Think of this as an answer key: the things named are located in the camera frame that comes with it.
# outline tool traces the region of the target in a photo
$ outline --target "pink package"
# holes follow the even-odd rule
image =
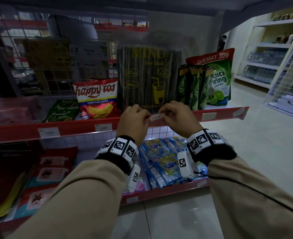
[[[0,125],[32,123],[39,114],[37,96],[0,98]]]

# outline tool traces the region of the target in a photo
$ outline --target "white shelf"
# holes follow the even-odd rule
[[[275,69],[275,70],[279,69],[279,66],[259,64],[259,63],[247,62],[247,61],[245,61],[244,64],[251,65],[251,66],[256,66],[256,67],[267,68],[267,69]]]
[[[257,47],[270,47],[270,48],[290,48],[291,44],[271,44],[271,43],[259,43],[256,45]]]
[[[255,80],[251,80],[251,79],[248,79],[248,78],[245,78],[245,77],[242,77],[242,76],[235,76],[235,79],[239,79],[239,80],[246,81],[246,82],[254,84],[254,85],[258,85],[258,86],[270,89],[270,85],[268,85],[268,84],[257,82]]]
[[[265,27],[265,26],[271,26],[271,25],[291,24],[291,23],[293,23],[293,19],[260,23],[260,24],[256,24],[255,27]]]

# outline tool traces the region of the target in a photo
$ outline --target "forearm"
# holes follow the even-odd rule
[[[293,238],[293,212],[253,189],[292,209],[293,197],[243,159],[214,159],[208,165],[208,175],[212,176],[210,188],[225,239]]]
[[[125,183],[125,174],[115,164],[84,161],[9,238],[109,238]]]

